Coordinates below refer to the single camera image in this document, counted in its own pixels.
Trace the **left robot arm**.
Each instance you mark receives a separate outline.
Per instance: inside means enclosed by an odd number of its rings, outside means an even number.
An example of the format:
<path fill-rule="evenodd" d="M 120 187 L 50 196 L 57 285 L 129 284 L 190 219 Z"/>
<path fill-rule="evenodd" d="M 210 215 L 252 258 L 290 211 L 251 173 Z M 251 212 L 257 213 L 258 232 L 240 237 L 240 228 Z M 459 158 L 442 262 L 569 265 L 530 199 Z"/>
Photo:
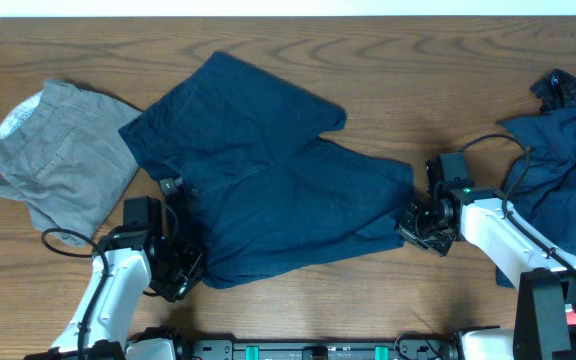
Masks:
<path fill-rule="evenodd" d="M 201 279 L 202 250 L 183 239 L 179 230 L 179 218 L 170 205 L 144 196 L 126 200 L 123 224 L 97 241 L 64 228 L 43 231 L 42 244 L 56 254 L 79 256 L 50 245 L 50 235 L 70 235 L 88 244 L 92 273 L 62 334 L 48 350 L 25 360 L 190 359 L 192 351 L 170 327 L 149 327 L 129 335 L 141 298 L 173 303 L 184 299 Z"/>

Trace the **navy blue shorts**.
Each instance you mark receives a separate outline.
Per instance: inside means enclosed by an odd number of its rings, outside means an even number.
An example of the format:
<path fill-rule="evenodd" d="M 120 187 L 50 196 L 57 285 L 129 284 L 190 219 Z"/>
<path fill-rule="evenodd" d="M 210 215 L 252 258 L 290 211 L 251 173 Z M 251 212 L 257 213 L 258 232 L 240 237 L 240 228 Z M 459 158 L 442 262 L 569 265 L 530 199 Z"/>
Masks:
<path fill-rule="evenodd" d="M 119 131 L 226 289 L 400 248 L 410 165 L 326 139 L 338 105 L 216 52 Z"/>

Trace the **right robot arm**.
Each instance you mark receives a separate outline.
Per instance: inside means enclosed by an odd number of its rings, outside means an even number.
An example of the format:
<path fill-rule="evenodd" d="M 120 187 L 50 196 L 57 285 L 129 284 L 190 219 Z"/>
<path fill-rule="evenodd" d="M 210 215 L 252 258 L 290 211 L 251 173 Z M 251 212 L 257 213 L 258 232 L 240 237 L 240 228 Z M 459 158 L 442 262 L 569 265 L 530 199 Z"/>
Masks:
<path fill-rule="evenodd" d="M 576 256 L 548 240 L 494 187 L 478 187 L 460 152 L 426 163 L 429 202 L 397 231 L 440 256 L 457 241 L 485 253 L 518 292 L 515 326 L 460 330 L 429 348 L 438 359 L 576 359 Z"/>

